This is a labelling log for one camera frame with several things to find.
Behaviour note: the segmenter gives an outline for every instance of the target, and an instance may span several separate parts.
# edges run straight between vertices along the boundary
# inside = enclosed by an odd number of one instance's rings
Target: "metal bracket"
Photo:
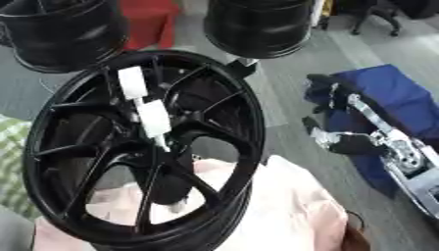
[[[226,66],[239,77],[245,78],[256,72],[258,62],[257,59],[238,58]]]

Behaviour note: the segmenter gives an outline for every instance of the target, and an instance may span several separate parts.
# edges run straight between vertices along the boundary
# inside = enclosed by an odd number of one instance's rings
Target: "office chair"
[[[375,15],[390,23],[393,27],[393,30],[390,32],[391,36],[398,36],[401,30],[401,24],[395,19],[397,14],[398,10],[396,8],[389,10],[388,8],[379,6],[377,0],[367,0],[356,14],[357,20],[351,33],[353,35],[359,35],[366,19],[370,15]]]

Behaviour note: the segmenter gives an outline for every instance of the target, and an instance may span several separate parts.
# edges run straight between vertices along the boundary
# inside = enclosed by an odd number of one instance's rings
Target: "silver metal part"
[[[378,128],[370,137],[375,145],[386,145],[389,149],[381,159],[390,176],[423,213],[439,220],[439,155],[436,151],[387,124],[360,95],[350,95],[348,103]]]
[[[327,132],[317,127],[311,131],[311,138],[323,149],[329,149],[332,144],[340,142],[340,136],[336,132]]]
[[[411,174],[423,165],[423,157],[414,147],[413,141],[400,130],[383,121],[368,104],[361,100],[360,95],[351,94],[348,103],[361,112],[366,119],[374,124],[378,130],[371,134],[375,145],[386,145],[392,158],[397,160],[397,165],[405,174]]]
[[[238,61],[241,62],[241,64],[245,67],[249,67],[251,65],[257,64],[259,62],[259,59],[239,58]]]
[[[384,133],[389,133],[393,127],[387,124],[370,108],[368,104],[361,100],[359,94],[351,94],[348,96],[348,103],[361,112],[372,124]]]

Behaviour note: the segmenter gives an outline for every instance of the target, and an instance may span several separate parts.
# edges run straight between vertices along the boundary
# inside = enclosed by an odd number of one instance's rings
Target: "robotic arm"
[[[426,215],[439,219],[439,155],[430,145],[418,138],[411,137],[406,129],[399,129],[397,123],[385,113],[376,102],[370,100],[349,83],[318,75],[311,75],[311,91],[323,91],[328,85],[329,102],[323,104],[323,110],[344,110],[350,114],[360,115],[373,125],[370,133],[328,132],[322,130],[318,123],[310,118],[303,118],[309,135],[316,143],[328,151],[344,154],[379,155],[386,171],[401,189]]]

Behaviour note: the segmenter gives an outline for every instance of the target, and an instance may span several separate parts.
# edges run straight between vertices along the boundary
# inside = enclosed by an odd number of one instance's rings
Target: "white plastic block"
[[[162,100],[154,100],[137,106],[140,121],[146,135],[154,138],[171,131],[170,115]]]
[[[140,67],[131,67],[118,71],[119,83],[126,100],[148,96],[145,79]]]

